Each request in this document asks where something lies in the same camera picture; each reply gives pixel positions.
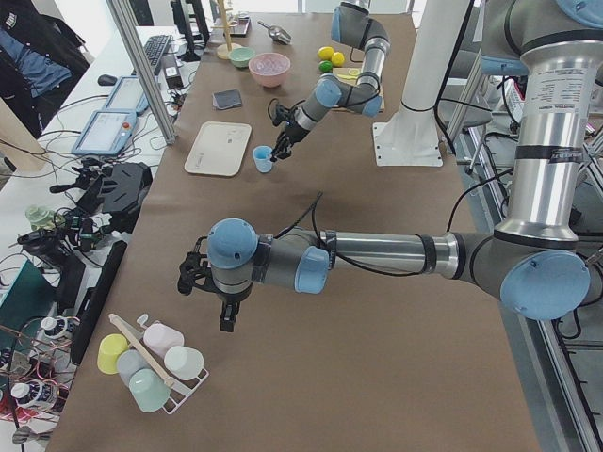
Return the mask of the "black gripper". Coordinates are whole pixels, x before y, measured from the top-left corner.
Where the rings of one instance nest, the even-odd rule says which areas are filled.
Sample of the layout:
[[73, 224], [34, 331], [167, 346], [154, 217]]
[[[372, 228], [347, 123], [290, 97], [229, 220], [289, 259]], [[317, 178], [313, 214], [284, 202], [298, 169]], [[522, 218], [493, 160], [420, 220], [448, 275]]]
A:
[[279, 133], [276, 144], [272, 149], [270, 161], [276, 163], [278, 159], [291, 156], [291, 147], [302, 141], [309, 131], [299, 125], [296, 114], [301, 113], [302, 109], [298, 106], [287, 108], [284, 105], [277, 105], [272, 113], [272, 124], [274, 126], [285, 124]]
[[207, 255], [200, 252], [203, 241], [204, 237], [197, 239], [193, 250], [187, 253], [184, 262], [179, 266], [180, 277], [177, 289], [185, 296], [190, 295], [194, 288], [216, 294], [223, 302], [220, 312], [220, 330], [233, 332], [240, 302], [251, 294], [252, 285], [248, 283], [244, 289], [236, 289], [234, 293], [220, 290], [213, 279]]

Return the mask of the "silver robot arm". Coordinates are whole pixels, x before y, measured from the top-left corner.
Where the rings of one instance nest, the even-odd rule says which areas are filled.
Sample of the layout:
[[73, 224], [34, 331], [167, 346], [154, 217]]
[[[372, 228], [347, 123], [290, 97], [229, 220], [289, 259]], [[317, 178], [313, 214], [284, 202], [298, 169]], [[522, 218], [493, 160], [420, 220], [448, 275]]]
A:
[[343, 262], [386, 276], [437, 273], [472, 283], [534, 320], [579, 307], [592, 277], [576, 253], [569, 218], [602, 64], [602, 5], [489, 1], [481, 50], [485, 73], [528, 78], [508, 214], [491, 234], [357, 234], [294, 225], [270, 235], [227, 218], [188, 253], [178, 290], [218, 295], [223, 331], [234, 329], [255, 283], [317, 294]]
[[291, 107], [277, 104], [270, 114], [272, 124], [282, 129], [271, 151], [275, 162], [291, 155], [294, 144], [302, 141], [334, 108], [345, 108], [368, 117], [381, 108], [382, 71], [390, 52], [383, 25], [369, 14], [368, 1], [343, 1], [334, 9], [331, 38], [364, 52], [360, 73], [353, 85], [332, 73], [323, 74], [305, 100]]

